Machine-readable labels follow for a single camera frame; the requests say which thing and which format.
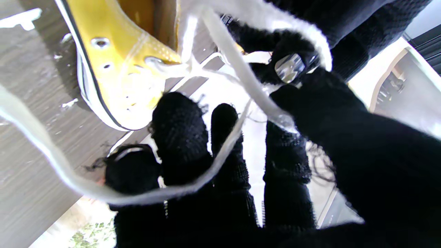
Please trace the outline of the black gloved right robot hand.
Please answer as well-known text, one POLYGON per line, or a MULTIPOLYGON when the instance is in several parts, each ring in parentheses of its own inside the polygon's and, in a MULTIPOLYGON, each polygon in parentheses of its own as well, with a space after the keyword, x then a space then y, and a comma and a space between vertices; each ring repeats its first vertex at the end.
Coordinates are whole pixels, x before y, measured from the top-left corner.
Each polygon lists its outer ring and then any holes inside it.
POLYGON ((267 122, 263 180, 266 222, 249 193, 243 134, 219 173, 167 204, 109 204, 117 248, 439 248, 440 140, 370 113, 324 69, 271 94, 298 133, 267 122), (307 184, 306 142, 330 159, 340 193, 363 223, 317 229, 307 184))

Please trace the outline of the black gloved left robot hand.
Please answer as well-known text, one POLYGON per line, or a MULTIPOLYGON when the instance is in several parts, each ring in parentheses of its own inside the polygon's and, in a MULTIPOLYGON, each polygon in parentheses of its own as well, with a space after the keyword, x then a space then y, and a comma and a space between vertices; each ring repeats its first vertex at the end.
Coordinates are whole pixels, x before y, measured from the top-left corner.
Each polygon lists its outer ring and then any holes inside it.
MULTIPOLYGON (((430 0, 271 0, 282 11, 314 24, 325 35, 332 53, 332 71, 347 81, 370 59, 395 42, 430 0)), ((271 52, 271 61, 250 63, 262 83, 282 84, 276 63, 288 55, 304 61, 305 73, 318 64, 311 61, 312 46, 289 31, 270 32, 230 19, 227 29, 245 52, 271 52)))

